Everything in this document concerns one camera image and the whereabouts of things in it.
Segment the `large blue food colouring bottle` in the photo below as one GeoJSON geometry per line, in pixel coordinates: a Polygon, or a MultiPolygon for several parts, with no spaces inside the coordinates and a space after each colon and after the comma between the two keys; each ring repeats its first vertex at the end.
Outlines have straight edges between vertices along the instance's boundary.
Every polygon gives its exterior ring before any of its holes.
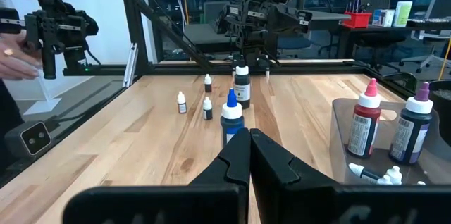
{"type": "Polygon", "coordinates": [[[233,88],[229,89],[227,102],[222,106],[220,122],[222,129],[222,147],[224,147],[237,131],[245,126],[242,105],[237,102],[233,88]]]}

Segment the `large red food colouring bottle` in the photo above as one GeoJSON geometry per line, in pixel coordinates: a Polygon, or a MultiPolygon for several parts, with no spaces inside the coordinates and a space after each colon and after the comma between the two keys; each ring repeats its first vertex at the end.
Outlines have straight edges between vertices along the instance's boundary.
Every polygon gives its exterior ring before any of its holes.
{"type": "Polygon", "coordinates": [[[372,154],[381,116],[380,105],[381,97],[378,94],[377,81],[372,78],[354,106],[347,143],[347,150],[351,155],[369,158],[372,154]]]}

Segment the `large black food colouring bottle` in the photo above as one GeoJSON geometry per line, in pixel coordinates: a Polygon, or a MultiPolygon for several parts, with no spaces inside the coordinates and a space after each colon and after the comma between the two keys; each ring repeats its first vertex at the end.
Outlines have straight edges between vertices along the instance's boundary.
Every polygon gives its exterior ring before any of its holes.
{"type": "Polygon", "coordinates": [[[237,102],[241,104],[243,109],[249,108],[251,99],[251,82],[248,66],[238,65],[235,67],[234,90],[237,97],[237,102]]]}

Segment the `white and blue box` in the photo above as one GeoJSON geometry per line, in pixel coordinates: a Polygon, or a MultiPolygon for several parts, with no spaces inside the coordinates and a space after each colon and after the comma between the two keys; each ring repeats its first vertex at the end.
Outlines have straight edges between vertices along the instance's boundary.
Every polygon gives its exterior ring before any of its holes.
{"type": "Polygon", "coordinates": [[[391,27],[395,11],[392,9],[376,9],[373,12],[372,25],[379,27],[391,27]]]}

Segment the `silver aluminium bar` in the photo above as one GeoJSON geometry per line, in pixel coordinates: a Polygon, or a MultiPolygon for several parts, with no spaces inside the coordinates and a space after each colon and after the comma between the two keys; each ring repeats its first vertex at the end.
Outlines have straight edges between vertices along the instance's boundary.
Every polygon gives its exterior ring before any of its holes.
{"type": "Polygon", "coordinates": [[[131,84],[133,83],[133,79],[135,77],[137,53],[138,53],[137,43],[132,43],[130,45],[128,62],[126,64],[125,73],[124,73],[124,77],[123,77],[123,87],[124,88],[129,88],[131,86],[131,84]]]}

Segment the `grey translucent plastic bin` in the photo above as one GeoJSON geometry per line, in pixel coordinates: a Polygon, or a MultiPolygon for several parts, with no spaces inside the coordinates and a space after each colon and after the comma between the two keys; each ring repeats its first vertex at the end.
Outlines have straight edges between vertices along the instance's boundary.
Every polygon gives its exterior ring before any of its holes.
{"type": "MultiPolygon", "coordinates": [[[[383,110],[381,117],[388,119],[380,120],[373,154],[370,158],[357,158],[347,151],[356,103],[356,99],[335,99],[332,103],[330,123],[330,161],[333,178],[350,185],[367,183],[350,170],[350,163],[362,165],[380,176],[385,175],[387,169],[396,165],[396,162],[389,158],[388,152],[400,111],[405,107],[403,103],[381,102],[383,110]]],[[[414,185],[418,181],[427,185],[451,185],[451,146],[440,136],[438,114],[433,111],[432,115],[433,120],[418,161],[414,165],[399,165],[404,185],[414,185]]]]}

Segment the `large purple food colouring bottle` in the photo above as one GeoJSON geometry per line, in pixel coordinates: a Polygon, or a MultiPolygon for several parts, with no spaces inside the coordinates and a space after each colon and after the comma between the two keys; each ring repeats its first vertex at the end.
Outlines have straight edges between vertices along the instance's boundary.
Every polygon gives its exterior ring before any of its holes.
{"type": "Polygon", "coordinates": [[[429,99],[429,83],[423,82],[413,97],[408,98],[400,111],[397,129],[390,144],[389,157],[403,165],[415,164],[426,138],[433,102],[429,99]]]}

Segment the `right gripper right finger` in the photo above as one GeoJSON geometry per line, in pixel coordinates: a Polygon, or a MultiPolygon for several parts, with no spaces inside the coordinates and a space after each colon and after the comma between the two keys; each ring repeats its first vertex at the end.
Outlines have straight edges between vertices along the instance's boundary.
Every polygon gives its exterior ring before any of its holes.
{"type": "Polygon", "coordinates": [[[261,224],[451,224],[451,185],[343,185],[250,131],[261,224]]]}

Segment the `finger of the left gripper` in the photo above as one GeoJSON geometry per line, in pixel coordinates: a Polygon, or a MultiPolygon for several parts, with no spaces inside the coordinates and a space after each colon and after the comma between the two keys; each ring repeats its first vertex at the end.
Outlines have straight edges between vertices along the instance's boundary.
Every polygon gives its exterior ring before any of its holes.
{"type": "Polygon", "coordinates": [[[240,3],[228,5],[226,21],[229,31],[235,36],[236,46],[258,46],[259,35],[256,33],[257,24],[249,12],[258,11],[259,2],[255,0],[243,0],[240,3]]]}
{"type": "Polygon", "coordinates": [[[271,35],[294,35],[307,33],[312,13],[298,10],[285,4],[261,4],[259,10],[264,14],[263,30],[259,38],[266,41],[271,35]]]}

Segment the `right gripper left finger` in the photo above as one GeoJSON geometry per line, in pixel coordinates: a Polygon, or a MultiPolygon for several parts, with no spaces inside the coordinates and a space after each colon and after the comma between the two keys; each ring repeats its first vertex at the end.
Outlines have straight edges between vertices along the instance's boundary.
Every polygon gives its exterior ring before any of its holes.
{"type": "Polygon", "coordinates": [[[70,199],[63,224],[247,224],[251,137],[247,128],[188,185],[101,186],[70,199]]]}

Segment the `white plastic stand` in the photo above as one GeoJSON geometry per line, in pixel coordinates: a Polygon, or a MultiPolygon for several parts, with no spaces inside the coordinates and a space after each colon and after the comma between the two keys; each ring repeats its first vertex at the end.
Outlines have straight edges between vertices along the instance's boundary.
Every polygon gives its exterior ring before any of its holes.
{"type": "Polygon", "coordinates": [[[38,113],[48,113],[53,111],[61,101],[61,98],[52,97],[45,86],[42,73],[33,80],[33,85],[29,84],[30,98],[34,104],[24,112],[24,115],[34,115],[38,113]]]}

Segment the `person's hand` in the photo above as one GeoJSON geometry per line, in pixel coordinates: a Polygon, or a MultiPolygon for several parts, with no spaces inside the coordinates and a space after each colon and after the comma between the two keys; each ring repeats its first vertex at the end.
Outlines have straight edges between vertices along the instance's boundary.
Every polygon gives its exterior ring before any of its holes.
{"type": "Polygon", "coordinates": [[[39,77],[42,56],[25,41],[26,31],[0,34],[0,79],[33,80],[39,77]]]}

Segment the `green and white box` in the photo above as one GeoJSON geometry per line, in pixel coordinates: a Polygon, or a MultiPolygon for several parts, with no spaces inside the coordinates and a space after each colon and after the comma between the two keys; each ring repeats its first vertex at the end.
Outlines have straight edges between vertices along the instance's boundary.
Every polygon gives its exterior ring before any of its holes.
{"type": "Polygon", "coordinates": [[[398,1],[393,18],[393,27],[405,27],[412,8],[412,1],[398,1]]]}

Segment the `red tool holder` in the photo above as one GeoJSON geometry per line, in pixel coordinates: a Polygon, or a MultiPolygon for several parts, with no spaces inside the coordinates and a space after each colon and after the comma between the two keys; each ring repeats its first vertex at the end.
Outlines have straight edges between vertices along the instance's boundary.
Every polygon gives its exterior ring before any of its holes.
{"type": "Polygon", "coordinates": [[[367,28],[369,25],[372,13],[367,11],[369,3],[363,3],[362,0],[353,0],[349,2],[345,7],[345,15],[348,15],[348,19],[344,19],[341,25],[348,28],[367,28]]]}

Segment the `small white ball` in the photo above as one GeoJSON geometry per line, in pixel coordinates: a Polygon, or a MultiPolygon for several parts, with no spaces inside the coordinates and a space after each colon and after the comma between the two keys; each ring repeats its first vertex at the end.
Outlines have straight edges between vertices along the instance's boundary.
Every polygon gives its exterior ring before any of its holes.
{"type": "Polygon", "coordinates": [[[205,120],[211,120],[213,118],[212,103],[209,97],[205,97],[203,101],[203,118],[205,120]]]}

